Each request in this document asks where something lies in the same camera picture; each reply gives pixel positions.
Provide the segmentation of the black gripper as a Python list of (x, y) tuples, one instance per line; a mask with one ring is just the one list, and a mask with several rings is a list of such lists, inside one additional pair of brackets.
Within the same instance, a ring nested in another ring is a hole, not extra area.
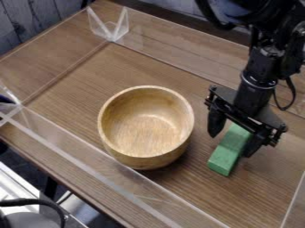
[(205, 104), (209, 109), (208, 132), (214, 138), (230, 119), (250, 134), (245, 144), (244, 156), (250, 158), (263, 146), (276, 147), (288, 126), (269, 108), (276, 92), (279, 77), (272, 73), (244, 70), (241, 84), (234, 90), (212, 85)]

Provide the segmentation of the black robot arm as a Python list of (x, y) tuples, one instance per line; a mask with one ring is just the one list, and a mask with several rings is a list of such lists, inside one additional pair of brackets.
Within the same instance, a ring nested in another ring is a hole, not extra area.
[(222, 30), (245, 26), (252, 30), (248, 64), (241, 71), (238, 88), (210, 87), (208, 132), (217, 136), (226, 121), (250, 133), (242, 156), (261, 147), (275, 146), (288, 126), (273, 113), (269, 103), (277, 99), (279, 81), (296, 93), (291, 77), (305, 65), (305, 4), (300, 0), (218, 0), (220, 19), (209, 0), (196, 0), (208, 21)]

